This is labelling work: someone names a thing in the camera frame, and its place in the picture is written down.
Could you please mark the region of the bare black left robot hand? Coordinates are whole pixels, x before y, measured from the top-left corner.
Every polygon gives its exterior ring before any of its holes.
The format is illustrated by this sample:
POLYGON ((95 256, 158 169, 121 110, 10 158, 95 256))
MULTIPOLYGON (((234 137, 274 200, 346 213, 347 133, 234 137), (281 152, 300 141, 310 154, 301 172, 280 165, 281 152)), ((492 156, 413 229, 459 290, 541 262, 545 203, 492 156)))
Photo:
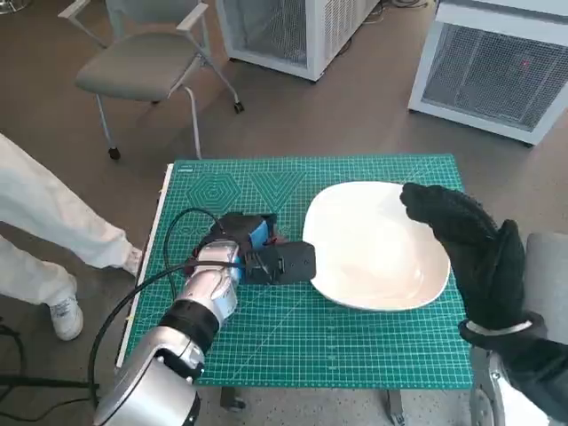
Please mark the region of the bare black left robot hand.
POLYGON ((277 215, 274 213, 229 212, 211 226, 209 236, 216 240, 234 241, 240 252, 246 253, 273 244, 277 239, 276 224, 277 215))

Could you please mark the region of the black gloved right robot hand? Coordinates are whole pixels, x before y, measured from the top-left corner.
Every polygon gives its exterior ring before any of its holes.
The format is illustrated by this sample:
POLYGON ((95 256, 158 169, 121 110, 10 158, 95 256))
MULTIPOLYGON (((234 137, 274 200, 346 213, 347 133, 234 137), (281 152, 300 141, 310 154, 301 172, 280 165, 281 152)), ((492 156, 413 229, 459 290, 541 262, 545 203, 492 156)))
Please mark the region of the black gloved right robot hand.
POLYGON ((497 225, 482 205, 440 185, 406 183, 409 218, 428 225, 449 256, 466 318, 498 331, 530 320, 524 310, 525 248, 517 223, 497 225))

